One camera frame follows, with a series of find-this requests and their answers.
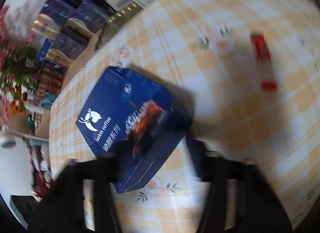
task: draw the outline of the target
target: table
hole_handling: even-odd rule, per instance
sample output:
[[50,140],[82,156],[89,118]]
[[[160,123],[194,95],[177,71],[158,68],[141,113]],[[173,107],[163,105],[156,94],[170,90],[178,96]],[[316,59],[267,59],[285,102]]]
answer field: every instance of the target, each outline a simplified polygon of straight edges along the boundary
[[[260,90],[251,31],[263,32],[268,43],[276,92]],[[194,113],[196,137],[210,149],[255,159],[295,228],[320,194],[319,41],[320,13],[308,0],[158,0],[97,52],[54,102],[52,173],[57,176],[69,158],[94,158],[75,122],[103,70],[121,60],[179,97]],[[124,232],[195,232],[207,186],[194,177],[182,140],[144,188],[114,194]],[[88,181],[92,229],[90,188]]]

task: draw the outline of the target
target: flower bouquet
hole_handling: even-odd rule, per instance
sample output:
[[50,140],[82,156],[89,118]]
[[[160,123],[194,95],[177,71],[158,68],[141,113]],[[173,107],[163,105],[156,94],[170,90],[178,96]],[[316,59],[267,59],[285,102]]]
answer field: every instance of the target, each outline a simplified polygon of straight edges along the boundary
[[4,6],[0,10],[0,97],[3,99],[0,124],[9,118],[9,107],[12,114],[25,112],[27,90],[36,90],[36,50],[31,47],[36,34],[28,35],[20,45],[13,41],[4,22],[8,9],[9,6]]

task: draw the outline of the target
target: orange flower center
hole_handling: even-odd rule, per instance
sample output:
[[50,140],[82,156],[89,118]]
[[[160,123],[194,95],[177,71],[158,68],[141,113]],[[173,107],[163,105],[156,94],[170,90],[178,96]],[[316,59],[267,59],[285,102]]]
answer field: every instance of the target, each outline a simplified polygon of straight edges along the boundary
[[154,190],[157,187],[157,184],[154,181],[149,181],[147,186],[150,190]]
[[219,49],[224,49],[228,46],[228,43],[225,40],[218,40],[216,46]]

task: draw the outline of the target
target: luckin coffee box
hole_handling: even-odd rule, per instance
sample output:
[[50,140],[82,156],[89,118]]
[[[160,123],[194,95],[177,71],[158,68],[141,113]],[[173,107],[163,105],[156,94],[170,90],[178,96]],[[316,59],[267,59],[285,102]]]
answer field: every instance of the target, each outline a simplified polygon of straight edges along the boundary
[[117,67],[104,71],[76,121],[96,157],[117,152],[118,193],[144,187],[191,124],[164,86]]

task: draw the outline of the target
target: deer head logo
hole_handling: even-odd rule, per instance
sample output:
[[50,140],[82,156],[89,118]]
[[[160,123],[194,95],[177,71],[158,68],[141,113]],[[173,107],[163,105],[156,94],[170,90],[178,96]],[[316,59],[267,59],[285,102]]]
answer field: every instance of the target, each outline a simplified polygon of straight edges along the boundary
[[98,129],[94,128],[91,124],[91,121],[93,123],[98,122],[101,118],[101,115],[97,112],[91,111],[91,109],[88,109],[88,113],[85,115],[84,119],[81,117],[80,120],[78,120],[78,122],[85,124],[85,126],[87,126],[87,128],[93,132],[98,131]]

